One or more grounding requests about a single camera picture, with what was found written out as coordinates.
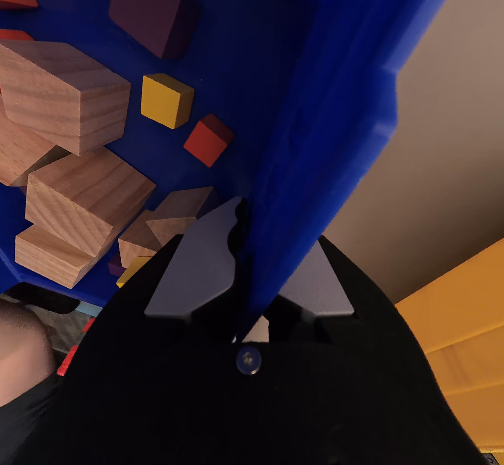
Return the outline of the pile of coloured wooden cubes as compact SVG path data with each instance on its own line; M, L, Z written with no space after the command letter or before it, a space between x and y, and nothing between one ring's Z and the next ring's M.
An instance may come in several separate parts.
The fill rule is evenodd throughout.
M33 10L38 0L1 0L1 10ZM111 19L158 58L183 57L203 13L196 0L111 0ZM1 184L26 194L31 222L15 236L15 262L73 289L140 213L156 185L106 145L127 122L131 83L66 42L1 29ZM143 116L176 129L190 119L195 90L165 73L142 78ZM207 166L233 134L209 115L185 148ZM172 192L126 234L146 229L142 252L119 237L122 267L150 255L220 205L215 187Z

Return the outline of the blue plastic box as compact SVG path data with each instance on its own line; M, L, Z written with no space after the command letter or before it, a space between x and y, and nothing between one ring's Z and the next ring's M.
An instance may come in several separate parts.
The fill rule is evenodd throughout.
M195 0L184 57L160 59L108 15L110 0L37 0L1 28L63 42L131 84L106 147L156 184L247 198L240 257L252 326L397 125L396 80L445 0Z

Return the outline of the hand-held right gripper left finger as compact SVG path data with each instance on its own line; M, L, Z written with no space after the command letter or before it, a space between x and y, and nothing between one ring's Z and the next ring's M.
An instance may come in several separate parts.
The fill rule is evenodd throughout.
M145 310L147 317L188 318L230 290L246 212L246 199L234 197L186 230Z

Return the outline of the yellow plastic box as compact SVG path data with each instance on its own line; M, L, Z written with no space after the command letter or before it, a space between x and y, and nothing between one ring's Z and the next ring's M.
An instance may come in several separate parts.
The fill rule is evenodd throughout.
M503 464L503 240L396 308L463 429Z

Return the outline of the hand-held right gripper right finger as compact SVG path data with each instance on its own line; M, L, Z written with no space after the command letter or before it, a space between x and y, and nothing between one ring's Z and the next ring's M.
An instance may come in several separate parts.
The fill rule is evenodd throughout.
M279 296L298 306L304 319L354 314L354 307L319 241L280 289Z

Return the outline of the person's left forearm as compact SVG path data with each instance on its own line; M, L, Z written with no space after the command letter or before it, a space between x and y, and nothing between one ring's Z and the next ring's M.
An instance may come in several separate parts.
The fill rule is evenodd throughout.
M28 392L54 371L46 326L31 310L1 300L1 406Z

